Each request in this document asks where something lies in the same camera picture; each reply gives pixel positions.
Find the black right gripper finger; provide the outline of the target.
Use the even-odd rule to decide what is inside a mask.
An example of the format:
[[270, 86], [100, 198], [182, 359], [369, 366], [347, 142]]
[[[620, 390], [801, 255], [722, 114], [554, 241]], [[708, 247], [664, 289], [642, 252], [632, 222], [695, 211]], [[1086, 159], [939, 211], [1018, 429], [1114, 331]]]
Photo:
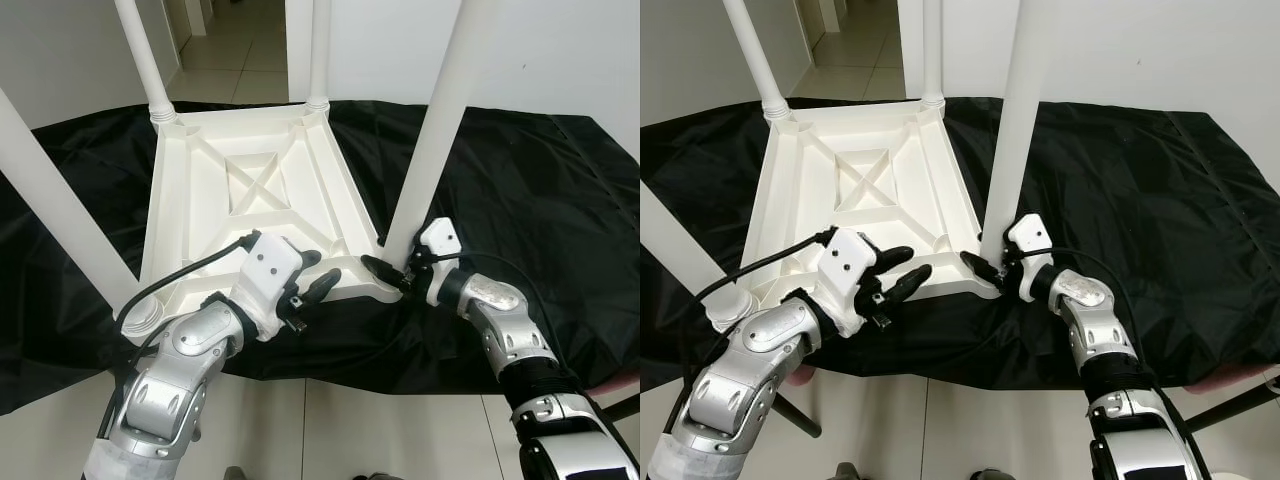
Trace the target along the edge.
[[394, 287], [398, 292], [406, 293], [410, 291], [410, 279], [401, 271], [392, 266], [383, 259], [361, 255], [360, 262], [380, 282], [387, 285]]
[[961, 251], [960, 259], [978, 279], [989, 284], [996, 291], [1001, 291], [1001, 271], [996, 266], [978, 253], [968, 251]]

